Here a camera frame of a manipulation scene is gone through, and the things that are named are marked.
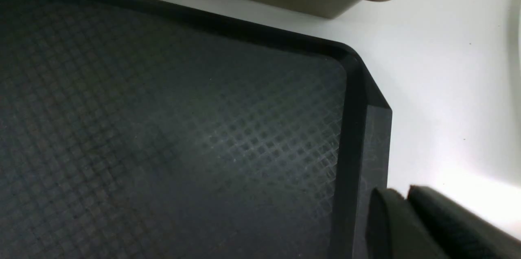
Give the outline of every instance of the black tray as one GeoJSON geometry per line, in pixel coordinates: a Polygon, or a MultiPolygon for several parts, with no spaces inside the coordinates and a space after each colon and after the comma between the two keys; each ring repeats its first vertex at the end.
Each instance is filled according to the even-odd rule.
{"type": "Polygon", "coordinates": [[[156,0],[0,0],[0,257],[365,256],[391,110],[344,44],[156,0]]]}

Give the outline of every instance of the crosshatch texture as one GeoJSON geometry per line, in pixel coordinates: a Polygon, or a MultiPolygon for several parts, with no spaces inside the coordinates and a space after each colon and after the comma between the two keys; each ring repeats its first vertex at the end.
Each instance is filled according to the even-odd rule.
{"type": "Polygon", "coordinates": [[[87,0],[0,29],[0,257],[326,257],[335,60],[87,0]]]}

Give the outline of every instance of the black plastic piece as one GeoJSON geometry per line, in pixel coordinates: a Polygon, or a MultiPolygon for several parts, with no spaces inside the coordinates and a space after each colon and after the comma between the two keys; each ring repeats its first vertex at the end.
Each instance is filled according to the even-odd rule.
{"type": "Polygon", "coordinates": [[[521,258],[519,240],[430,187],[412,186],[407,200],[451,258],[521,258]]]}
{"type": "Polygon", "coordinates": [[[344,44],[156,0],[0,0],[0,257],[365,256],[391,110],[344,44]]]}

